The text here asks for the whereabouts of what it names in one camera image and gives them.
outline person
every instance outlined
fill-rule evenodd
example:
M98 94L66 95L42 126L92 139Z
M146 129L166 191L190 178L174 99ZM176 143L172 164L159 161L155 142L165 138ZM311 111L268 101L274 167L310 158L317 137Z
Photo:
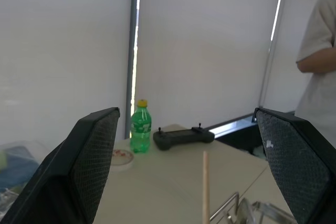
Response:
M312 73L295 115L309 121L336 148L336 0L318 0L297 59Z

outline wooden stick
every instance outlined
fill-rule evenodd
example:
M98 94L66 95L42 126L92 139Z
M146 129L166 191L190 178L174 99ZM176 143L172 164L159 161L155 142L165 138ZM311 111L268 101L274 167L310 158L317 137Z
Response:
M209 197L209 159L208 152L203 153L203 224L210 224Z

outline black mesh panel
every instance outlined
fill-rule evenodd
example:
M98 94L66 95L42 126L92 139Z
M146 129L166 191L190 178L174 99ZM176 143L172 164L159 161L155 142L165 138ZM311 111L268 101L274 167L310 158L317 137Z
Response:
M272 174L298 224L304 224L323 196L330 173L300 134L279 118L257 112Z
M72 180L88 223L93 223L110 171L119 113L98 121L73 169Z

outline white t-shirt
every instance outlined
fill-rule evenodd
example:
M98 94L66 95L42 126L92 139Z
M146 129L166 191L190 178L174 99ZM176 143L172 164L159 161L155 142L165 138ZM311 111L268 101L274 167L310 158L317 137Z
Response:
M297 62L321 49L336 47L335 34L336 0L319 0L308 22ZM313 74L295 115L313 124L336 148L336 71Z

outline yellow bottle cap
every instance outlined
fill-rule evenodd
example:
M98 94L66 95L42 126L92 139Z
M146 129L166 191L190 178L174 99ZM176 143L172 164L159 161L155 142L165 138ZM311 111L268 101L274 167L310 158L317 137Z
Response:
M138 107L146 108L147 107L147 100L141 99L138 101Z

